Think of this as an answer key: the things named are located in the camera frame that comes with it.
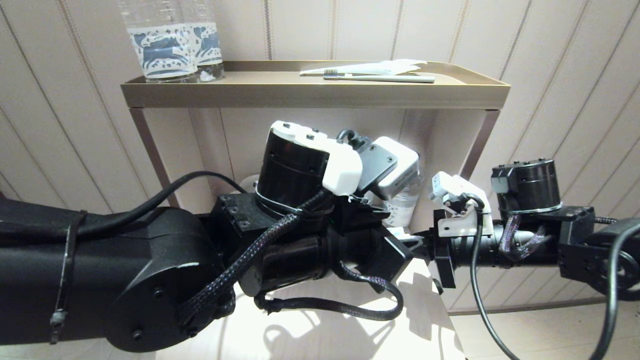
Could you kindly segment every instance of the white plastic part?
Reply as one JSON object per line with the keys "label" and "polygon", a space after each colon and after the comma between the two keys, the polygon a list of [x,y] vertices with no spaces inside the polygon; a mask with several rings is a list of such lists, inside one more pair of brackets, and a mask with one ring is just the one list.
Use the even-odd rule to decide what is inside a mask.
{"label": "white plastic part", "polygon": [[445,172],[438,172],[431,180],[433,191],[429,198],[443,206],[445,210],[454,216],[438,221],[438,235],[443,238],[458,236],[473,236],[476,234],[477,218],[476,204],[473,200],[467,201],[465,210],[460,213],[449,207],[449,202],[455,202],[462,193],[473,193],[484,202],[483,209],[483,235],[493,235],[493,218],[489,199],[482,189],[468,182],[466,179]]}
{"label": "white plastic part", "polygon": [[338,196],[351,195],[356,191],[362,176],[362,160],[351,146],[293,122],[278,120],[271,125],[271,131],[292,143],[329,153],[322,179],[323,188]]}
{"label": "white plastic part", "polygon": [[418,153],[386,136],[379,137],[372,145],[380,146],[397,157],[396,168],[378,181],[373,190],[381,199],[390,200],[418,174]]}

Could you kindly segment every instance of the bottle label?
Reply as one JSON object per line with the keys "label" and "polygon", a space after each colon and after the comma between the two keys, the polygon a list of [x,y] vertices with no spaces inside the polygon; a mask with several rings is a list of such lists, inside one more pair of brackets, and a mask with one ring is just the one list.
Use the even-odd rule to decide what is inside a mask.
{"label": "bottle label", "polygon": [[196,65],[214,65],[222,62],[218,29],[215,22],[187,24],[191,34],[191,51]]}
{"label": "bottle label", "polygon": [[127,30],[146,78],[172,78],[196,72],[190,31],[185,24]]}

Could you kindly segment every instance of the plastic bottle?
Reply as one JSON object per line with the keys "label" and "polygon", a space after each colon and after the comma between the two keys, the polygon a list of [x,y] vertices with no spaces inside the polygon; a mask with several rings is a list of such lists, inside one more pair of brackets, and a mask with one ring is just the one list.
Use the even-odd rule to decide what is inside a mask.
{"label": "plastic bottle", "polygon": [[118,7],[147,81],[193,77],[197,68],[178,0],[118,0]]}
{"label": "plastic bottle", "polygon": [[191,36],[193,59],[198,66],[200,81],[212,81],[224,76],[218,29],[211,0],[180,0],[184,21]]}
{"label": "plastic bottle", "polygon": [[408,227],[413,210],[418,203],[424,177],[419,174],[405,186],[393,199],[382,202],[385,211],[391,213],[383,223],[389,227]]}

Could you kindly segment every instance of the white wall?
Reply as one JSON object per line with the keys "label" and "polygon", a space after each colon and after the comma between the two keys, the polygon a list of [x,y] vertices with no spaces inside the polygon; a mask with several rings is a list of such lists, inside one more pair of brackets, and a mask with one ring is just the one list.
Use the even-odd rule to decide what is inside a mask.
{"label": "white wall", "polygon": [[[565,204],[638,217],[637,3],[217,0],[215,10],[228,60],[410,57],[505,81],[511,93],[471,180],[490,191],[493,166],[555,158]],[[0,8],[0,192],[110,213],[158,191],[119,89],[140,70],[115,1],[1,0]],[[456,275],[445,304],[473,308],[468,272]],[[555,269],[482,269],[479,279],[490,307],[595,295]]]}

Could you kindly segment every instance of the metal shelf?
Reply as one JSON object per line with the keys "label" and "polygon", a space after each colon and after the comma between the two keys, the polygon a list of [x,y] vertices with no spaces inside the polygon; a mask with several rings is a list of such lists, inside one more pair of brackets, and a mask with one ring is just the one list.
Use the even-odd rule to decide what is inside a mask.
{"label": "metal shelf", "polygon": [[457,65],[429,62],[420,73],[434,84],[333,81],[299,71],[362,61],[225,61],[210,83],[122,85],[130,108],[409,108],[498,110],[510,86]]}

